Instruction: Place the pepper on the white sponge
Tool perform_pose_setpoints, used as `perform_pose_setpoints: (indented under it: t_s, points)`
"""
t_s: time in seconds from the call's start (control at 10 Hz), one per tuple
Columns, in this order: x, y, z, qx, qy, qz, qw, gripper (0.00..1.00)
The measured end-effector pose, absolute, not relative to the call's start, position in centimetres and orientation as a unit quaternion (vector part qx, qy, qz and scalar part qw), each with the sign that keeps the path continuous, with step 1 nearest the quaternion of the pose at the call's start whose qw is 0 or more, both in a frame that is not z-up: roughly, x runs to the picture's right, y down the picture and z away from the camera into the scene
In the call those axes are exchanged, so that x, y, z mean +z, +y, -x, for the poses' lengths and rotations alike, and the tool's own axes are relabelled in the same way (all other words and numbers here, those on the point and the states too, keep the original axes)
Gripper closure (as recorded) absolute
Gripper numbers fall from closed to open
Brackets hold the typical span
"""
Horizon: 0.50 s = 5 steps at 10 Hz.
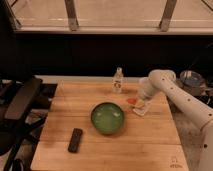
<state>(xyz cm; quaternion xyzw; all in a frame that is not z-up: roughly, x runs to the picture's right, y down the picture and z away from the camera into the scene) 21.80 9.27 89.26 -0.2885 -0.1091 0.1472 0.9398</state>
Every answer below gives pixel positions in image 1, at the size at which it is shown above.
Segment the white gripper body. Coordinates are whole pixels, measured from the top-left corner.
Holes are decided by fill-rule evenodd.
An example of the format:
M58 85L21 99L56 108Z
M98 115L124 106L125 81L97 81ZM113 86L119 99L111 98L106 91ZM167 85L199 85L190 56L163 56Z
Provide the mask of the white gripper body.
M138 96L145 99L152 99L156 94L156 89L152 86L148 77L142 77L139 79Z

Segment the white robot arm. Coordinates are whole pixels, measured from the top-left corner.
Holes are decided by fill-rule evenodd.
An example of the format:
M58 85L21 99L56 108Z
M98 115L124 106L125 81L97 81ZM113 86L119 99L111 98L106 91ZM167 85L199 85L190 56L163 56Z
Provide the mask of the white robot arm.
M172 70L152 70L147 77L139 79L139 98L151 100L158 92L163 92L202 132L197 171L213 171L213 108L179 88L175 81L176 74Z

